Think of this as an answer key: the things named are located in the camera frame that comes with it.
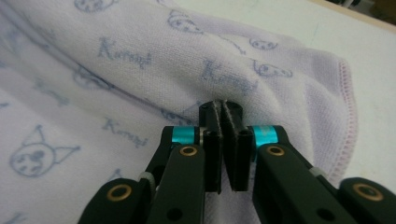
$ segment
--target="white table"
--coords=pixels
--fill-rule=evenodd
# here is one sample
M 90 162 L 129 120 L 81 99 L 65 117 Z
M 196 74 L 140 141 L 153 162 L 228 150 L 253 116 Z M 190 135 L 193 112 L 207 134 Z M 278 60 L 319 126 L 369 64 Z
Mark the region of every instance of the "white table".
M 186 9 L 293 36 L 348 60 L 359 136 L 346 177 L 396 192 L 396 27 L 324 1 L 176 0 Z

